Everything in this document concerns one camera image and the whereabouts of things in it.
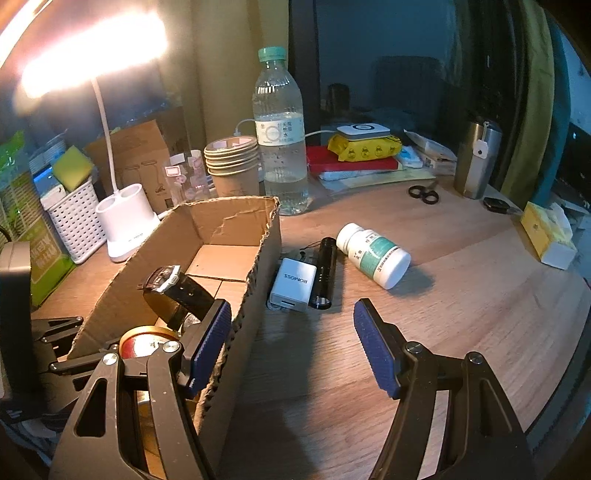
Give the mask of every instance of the blue gripper pad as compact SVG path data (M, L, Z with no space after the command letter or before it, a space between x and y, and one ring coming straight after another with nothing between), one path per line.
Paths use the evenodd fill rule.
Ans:
M191 380L187 387L189 398L194 398L200 390L207 387L209 377L211 377L213 367L226 338L228 338L231 327L232 309L230 304L224 301L191 360Z
M388 393L391 398L400 397L400 386L396 381L396 375L400 373L401 364L397 361L390 348L388 348L377 323L383 326L384 321L377 315L368 311L362 300L355 303L353 309L353 324L369 360L371 370L378 382L378 386Z

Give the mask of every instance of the yellow tissue box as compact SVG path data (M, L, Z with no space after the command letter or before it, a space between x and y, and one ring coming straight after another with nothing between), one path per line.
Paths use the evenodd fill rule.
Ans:
M52 167L53 175L73 192L82 185L92 172L93 163L76 147L70 147Z
M543 264L566 270L577 254L574 243L548 215L551 212L528 202L521 216L521 225L530 237Z
M355 141L341 135L333 135L328 149L339 156L339 161L377 160L398 155L402 150L402 142L392 135Z

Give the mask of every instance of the white basket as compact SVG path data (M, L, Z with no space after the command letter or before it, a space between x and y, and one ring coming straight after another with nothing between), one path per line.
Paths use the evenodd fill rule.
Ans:
M84 263L107 240L96 216L99 199L88 179L48 210L57 233L76 265Z

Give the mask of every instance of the desk surface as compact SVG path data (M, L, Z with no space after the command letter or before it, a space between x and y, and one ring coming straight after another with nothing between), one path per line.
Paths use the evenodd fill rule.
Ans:
M400 244L413 264L385 291L340 257L330 310L266 311L228 432L222 480L368 477L397 402L378 389L353 328L361 297L434 353L482 352L524 428L550 398L589 312L587 285L542 265L518 223L460 197L449 182L438 187L434 206L410 198L407 188L359 189L281 218L284 251L356 222ZM105 257L101 250L72 272L36 316L87 315L120 268ZM439 393L422 475L434 471L445 412Z

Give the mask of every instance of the white pill bottle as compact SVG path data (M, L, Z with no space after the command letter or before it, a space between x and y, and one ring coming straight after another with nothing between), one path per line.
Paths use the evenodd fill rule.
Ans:
M396 285L408 270L410 254L386 237L356 223L345 225L336 245L358 269L386 290Z

